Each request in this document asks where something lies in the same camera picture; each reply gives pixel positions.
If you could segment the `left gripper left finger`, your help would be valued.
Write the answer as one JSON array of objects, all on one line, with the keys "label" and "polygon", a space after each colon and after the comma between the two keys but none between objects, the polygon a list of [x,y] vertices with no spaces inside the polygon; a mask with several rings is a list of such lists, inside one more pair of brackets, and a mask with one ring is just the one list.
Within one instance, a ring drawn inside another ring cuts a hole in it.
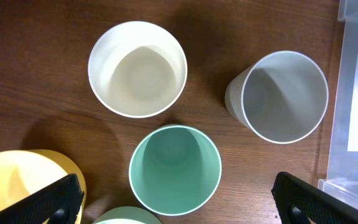
[{"label": "left gripper left finger", "polygon": [[78,176],[68,174],[0,211],[0,223],[75,224],[83,199]]}]

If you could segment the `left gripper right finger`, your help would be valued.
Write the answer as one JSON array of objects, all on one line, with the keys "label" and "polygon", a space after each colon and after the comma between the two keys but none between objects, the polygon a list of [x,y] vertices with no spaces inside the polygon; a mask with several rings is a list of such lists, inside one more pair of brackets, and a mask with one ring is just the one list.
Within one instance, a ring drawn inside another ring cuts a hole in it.
[{"label": "left gripper right finger", "polygon": [[358,223],[358,209],[287,172],[279,172],[272,188],[281,222]]}]

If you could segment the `cream cup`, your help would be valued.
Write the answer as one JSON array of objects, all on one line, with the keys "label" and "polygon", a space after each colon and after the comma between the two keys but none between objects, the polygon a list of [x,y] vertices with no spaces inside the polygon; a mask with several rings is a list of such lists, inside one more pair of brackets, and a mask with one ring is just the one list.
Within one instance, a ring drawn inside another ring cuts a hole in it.
[{"label": "cream cup", "polygon": [[180,97],[188,77],[186,55],[164,28],[129,21],[107,30],[88,59],[88,79],[97,99],[128,118],[148,118]]}]

